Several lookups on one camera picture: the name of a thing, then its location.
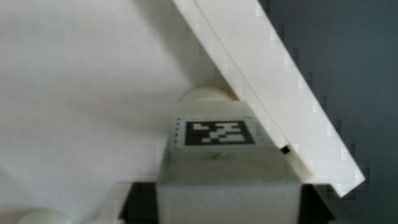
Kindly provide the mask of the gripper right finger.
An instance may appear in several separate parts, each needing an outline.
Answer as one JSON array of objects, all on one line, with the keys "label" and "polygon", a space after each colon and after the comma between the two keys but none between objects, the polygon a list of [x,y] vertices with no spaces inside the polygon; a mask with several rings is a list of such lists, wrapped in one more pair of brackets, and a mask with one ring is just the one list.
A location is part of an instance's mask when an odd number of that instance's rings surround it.
[{"label": "gripper right finger", "polygon": [[301,185],[299,190],[299,211],[296,224],[330,224],[333,214],[321,199],[315,187]]}]

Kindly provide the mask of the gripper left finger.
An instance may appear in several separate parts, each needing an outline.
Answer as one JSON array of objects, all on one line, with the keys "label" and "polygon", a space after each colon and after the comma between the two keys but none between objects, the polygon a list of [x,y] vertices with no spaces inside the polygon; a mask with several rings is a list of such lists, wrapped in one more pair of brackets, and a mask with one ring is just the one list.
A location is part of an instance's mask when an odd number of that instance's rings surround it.
[{"label": "gripper left finger", "polygon": [[155,184],[152,182],[132,183],[118,218],[124,224],[157,224]]}]

